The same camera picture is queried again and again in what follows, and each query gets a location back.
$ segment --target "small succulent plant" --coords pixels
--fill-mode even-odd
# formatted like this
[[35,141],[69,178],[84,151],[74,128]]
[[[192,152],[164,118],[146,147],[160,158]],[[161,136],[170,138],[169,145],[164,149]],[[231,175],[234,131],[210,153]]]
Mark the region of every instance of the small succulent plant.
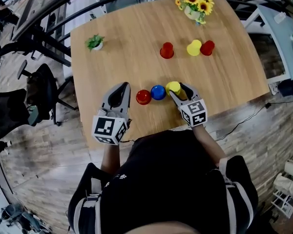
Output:
[[99,46],[101,42],[103,42],[104,37],[101,37],[99,35],[94,35],[93,37],[90,37],[87,41],[87,47],[89,50],[92,50],[93,48]]

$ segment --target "potted plant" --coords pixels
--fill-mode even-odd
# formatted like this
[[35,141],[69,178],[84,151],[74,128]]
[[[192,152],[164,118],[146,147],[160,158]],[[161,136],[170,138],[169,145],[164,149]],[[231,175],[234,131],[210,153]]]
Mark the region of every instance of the potted plant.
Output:
[[90,51],[92,49],[94,49],[94,50],[102,49],[102,47],[103,47],[103,39],[104,39],[104,37],[101,37],[99,35],[94,35],[93,37],[89,38],[86,41],[88,49]]
[[205,24],[205,15],[212,12],[213,0],[176,0],[176,5],[180,10],[184,9],[185,15],[197,21],[198,24]]

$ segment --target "cup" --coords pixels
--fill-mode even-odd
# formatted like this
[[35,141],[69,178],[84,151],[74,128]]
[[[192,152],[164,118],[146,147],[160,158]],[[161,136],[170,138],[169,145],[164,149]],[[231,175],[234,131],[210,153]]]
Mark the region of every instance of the cup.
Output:
[[199,55],[201,46],[202,43],[199,40],[193,40],[192,43],[187,46],[188,54],[193,57]]
[[166,96],[165,88],[161,85],[155,85],[151,89],[151,96],[155,100],[162,100]]
[[148,90],[140,90],[136,95],[136,100],[140,105],[147,105],[150,103],[152,97]]
[[163,47],[160,50],[160,55],[161,55],[161,57],[163,57],[165,59],[170,59],[173,57],[174,50],[173,50],[173,46],[170,42],[165,42],[163,44]]
[[215,43],[213,41],[207,41],[202,45],[201,53],[204,56],[210,56],[213,52],[214,47],[215,47]]
[[169,91],[175,92],[176,95],[179,95],[181,92],[180,83],[177,81],[171,81],[166,85],[166,93],[170,96]]

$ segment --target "green leaves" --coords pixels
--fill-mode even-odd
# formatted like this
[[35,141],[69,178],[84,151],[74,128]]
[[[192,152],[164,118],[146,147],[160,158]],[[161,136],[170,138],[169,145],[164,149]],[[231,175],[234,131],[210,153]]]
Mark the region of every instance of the green leaves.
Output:
[[97,47],[101,42],[103,42],[103,39],[104,37],[94,35],[86,41],[87,48],[89,50],[92,50],[93,48]]
[[197,4],[190,4],[190,3],[187,3],[187,5],[190,7],[191,10],[194,10],[194,11],[198,11],[199,9],[197,8]]

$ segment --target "black cable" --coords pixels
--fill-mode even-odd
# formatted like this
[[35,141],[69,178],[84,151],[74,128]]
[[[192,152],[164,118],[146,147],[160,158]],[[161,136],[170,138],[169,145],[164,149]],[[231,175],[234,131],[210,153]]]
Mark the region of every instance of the black cable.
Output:
[[[255,117],[256,115],[258,115],[258,113],[259,113],[262,109],[264,109],[264,108],[268,109],[268,108],[270,108],[270,106],[273,105],[273,104],[287,104],[287,103],[293,103],[293,100],[292,100],[292,101],[284,101],[284,102],[268,102],[268,103],[266,103],[265,106],[263,106],[261,109],[259,109],[259,110],[257,111],[257,113],[254,113],[254,114],[248,116],[245,120],[243,120],[242,122],[238,123],[238,124],[237,124],[237,125],[236,125],[236,126],[235,126],[235,127],[229,132],[229,133],[225,134],[224,136],[218,138],[218,139],[215,140],[215,141],[220,141],[220,140],[225,139],[228,135],[232,134],[233,131],[234,131],[239,125],[243,124],[244,122],[246,122],[246,121],[252,119],[253,117]],[[126,140],[126,141],[121,141],[121,143],[127,143],[127,142],[131,142],[131,141],[134,142],[135,140],[130,139],[130,140]]]
[[248,120],[250,120],[250,119],[252,119],[253,117],[255,117],[263,108],[265,108],[266,106],[263,106],[261,109],[259,109],[258,110],[258,112],[256,113],[256,114],[253,114],[253,115],[251,115],[251,116],[249,116],[249,117],[247,117],[244,121],[242,121],[242,122],[240,122],[240,123],[238,123],[232,130],[231,130],[231,132],[229,132],[229,133],[227,133],[227,134],[225,134],[224,136],[222,136],[221,138],[218,138],[217,140],[215,140],[215,141],[220,141],[220,140],[223,140],[223,139],[225,139],[229,134],[231,134],[239,125],[241,125],[242,123],[244,123],[244,122],[246,122],[246,121],[248,121]]
[[247,117],[244,121],[238,123],[233,129],[231,132],[225,134],[224,136],[222,136],[221,138],[218,138],[216,141],[220,141],[220,140],[223,140],[225,139],[229,134],[231,134],[239,125],[241,125],[242,123],[252,119],[253,117],[255,117],[263,108],[269,108],[272,104],[284,104],[284,103],[292,103],[293,101],[285,101],[285,102],[268,102],[265,104],[265,106],[263,106],[260,110],[258,110],[258,112],[256,114],[252,114],[250,115],[249,117]]

